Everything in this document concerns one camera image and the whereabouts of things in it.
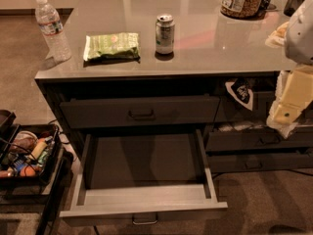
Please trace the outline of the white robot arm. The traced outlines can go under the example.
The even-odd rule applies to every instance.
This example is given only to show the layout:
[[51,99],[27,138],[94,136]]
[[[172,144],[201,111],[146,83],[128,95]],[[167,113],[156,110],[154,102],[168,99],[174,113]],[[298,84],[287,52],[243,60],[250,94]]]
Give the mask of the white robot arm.
[[287,139],[313,101],[313,0],[304,0],[284,27],[285,54],[296,67],[280,71],[266,124]]

